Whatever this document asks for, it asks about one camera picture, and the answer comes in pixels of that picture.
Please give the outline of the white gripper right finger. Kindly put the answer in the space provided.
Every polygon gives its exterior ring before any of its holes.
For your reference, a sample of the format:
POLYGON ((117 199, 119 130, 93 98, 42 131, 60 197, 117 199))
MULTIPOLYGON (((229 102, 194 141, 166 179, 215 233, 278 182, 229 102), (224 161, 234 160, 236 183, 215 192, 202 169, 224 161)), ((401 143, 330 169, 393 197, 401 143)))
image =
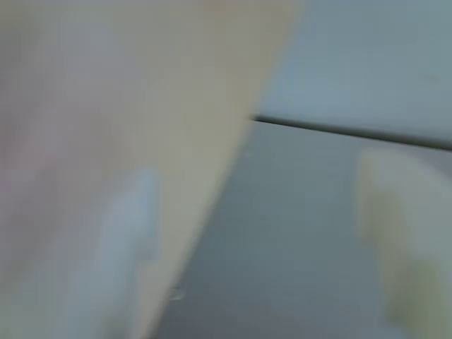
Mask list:
POLYGON ((451 176, 410 153, 364 150, 357 215, 389 321, 410 338, 450 338, 451 176))

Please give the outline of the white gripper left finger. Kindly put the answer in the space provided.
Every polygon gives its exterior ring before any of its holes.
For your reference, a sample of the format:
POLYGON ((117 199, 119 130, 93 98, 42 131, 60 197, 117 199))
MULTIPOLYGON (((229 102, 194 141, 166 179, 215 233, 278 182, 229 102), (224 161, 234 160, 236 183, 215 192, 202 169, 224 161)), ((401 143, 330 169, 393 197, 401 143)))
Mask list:
POLYGON ((138 269, 158 251, 158 182, 137 172, 107 206, 90 263, 79 272, 67 338, 130 338, 138 269))

